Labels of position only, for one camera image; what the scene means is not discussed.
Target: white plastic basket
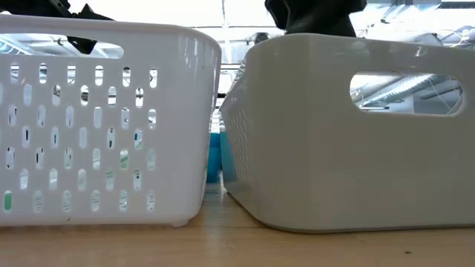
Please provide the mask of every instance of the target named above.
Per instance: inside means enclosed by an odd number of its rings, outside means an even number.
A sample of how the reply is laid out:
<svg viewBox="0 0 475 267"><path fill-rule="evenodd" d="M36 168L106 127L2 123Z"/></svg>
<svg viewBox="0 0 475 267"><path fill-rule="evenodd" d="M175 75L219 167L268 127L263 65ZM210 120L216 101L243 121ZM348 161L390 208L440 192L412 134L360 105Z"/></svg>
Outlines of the white plastic basket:
<svg viewBox="0 0 475 267"><path fill-rule="evenodd" d="M260 43L220 109L224 186L292 231L475 224L473 61L472 50L317 34ZM450 75L463 103L446 116L361 111L349 94L361 71Z"/></svg>
<svg viewBox="0 0 475 267"><path fill-rule="evenodd" d="M76 36L124 50L121 59L0 55L0 225L183 225L197 214L219 79L216 41L171 25L26 16L0 16L0 33ZM73 84L68 66L76 68Z"/></svg>

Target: storage bin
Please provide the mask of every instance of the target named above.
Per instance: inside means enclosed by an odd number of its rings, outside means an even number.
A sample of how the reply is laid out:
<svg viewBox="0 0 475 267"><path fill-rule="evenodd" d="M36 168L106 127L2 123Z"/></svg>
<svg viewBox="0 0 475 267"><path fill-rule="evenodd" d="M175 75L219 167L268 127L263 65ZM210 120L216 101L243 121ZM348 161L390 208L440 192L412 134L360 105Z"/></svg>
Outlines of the storage bin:
<svg viewBox="0 0 475 267"><path fill-rule="evenodd" d="M224 186L258 220L290 231L473 225L474 60L472 50L317 34L253 47L220 109L236 176L224 171ZM462 107L362 111L349 94L361 71L450 75Z"/></svg>
<svg viewBox="0 0 475 267"><path fill-rule="evenodd" d="M0 33L77 36L124 50L120 59L0 55L0 225L180 226L197 214L220 73L216 41L173 25L7 15Z"/></svg>

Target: wooden surface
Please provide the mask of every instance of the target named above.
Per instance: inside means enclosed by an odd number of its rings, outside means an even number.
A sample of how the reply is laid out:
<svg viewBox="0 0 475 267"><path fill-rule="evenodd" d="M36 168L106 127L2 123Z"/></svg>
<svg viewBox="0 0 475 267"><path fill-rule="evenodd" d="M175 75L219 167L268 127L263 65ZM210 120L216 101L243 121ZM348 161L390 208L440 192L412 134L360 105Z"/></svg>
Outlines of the wooden surface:
<svg viewBox="0 0 475 267"><path fill-rule="evenodd" d="M0 266L475 266L475 229L290 234L209 187L188 226L0 229Z"/></svg>

